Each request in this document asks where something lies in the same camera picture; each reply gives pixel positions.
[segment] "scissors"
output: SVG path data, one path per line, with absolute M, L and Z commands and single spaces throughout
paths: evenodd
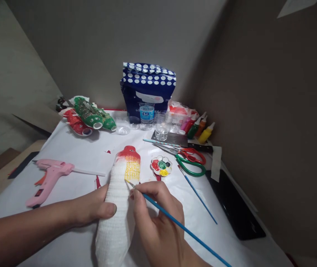
M 203 164 L 206 163 L 206 159 L 205 159 L 205 157 L 202 154 L 200 154 L 194 148 L 175 149 L 175 148 L 168 148 L 168 147 L 166 147 L 164 145 L 159 145 L 159 144 L 153 144 L 153 145 L 161 148 L 163 151 L 166 151 L 167 153 L 170 153 L 170 154 L 174 155 L 174 157 L 176 158 L 178 164 L 189 175 L 192 175 L 194 177 L 199 177 L 199 176 L 203 176 L 206 173 L 206 168 L 203 166 Z M 197 160 L 195 156 L 193 156 L 191 154 L 188 154 L 187 152 L 197 154 L 198 156 L 200 156 L 202 158 L 202 160 L 201 161 Z M 200 172 L 200 173 L 192 172 L 189 169 L 187 169 L 186 166 L 183 163 L 187 163 L 187 164 L 190 164 L 190 165 L 193 165 L 193 166 L 197 166 L 197 167 L 199 167 L 202 170 L 202 172 Z

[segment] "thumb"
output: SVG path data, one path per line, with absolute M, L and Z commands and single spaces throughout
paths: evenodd
M 114 203 L 103 202 L 97 211 L 97 219 L 109 219 L 117 212 L 117 206 Z
M 141 237 L 149 236 L 153 222 L 147 209 L 146 200 L 141 192 L 134 189 L 134 219 Z

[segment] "bottle label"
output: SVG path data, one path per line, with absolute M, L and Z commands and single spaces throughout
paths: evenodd
M 153 111 L 142 111 L 140 110 L 140 118 L 145 121 L 150 121 L 154 119 L 154 110 Z

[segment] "green fish craft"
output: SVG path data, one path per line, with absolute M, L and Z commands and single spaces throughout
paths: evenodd
M 113 118 L 103 109 L 90 105 L 88 97 L 75 96 L 69 101 L 87 126 L 93 129 L 100 129 L 103 127 L 110 131 L 115 131 L 117 129 Z

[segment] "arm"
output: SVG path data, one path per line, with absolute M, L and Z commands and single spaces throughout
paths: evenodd
M 108 185 L 82 197 L 0 219 L 0 266 L 16 266 L 58 235 L 116 212 L 106 203 Z
M 148 194 L 184 225 L 182 204 L 171 195 L 165 183 L 147 182 L 135 188 L 137 190 L 131 192 L 131 198 L 135 200 L 134 218 L 151 267 L 211 267 L 188 245 L 184 231 L 161 211 L 157 217 L 149 216 L 142 193 Z

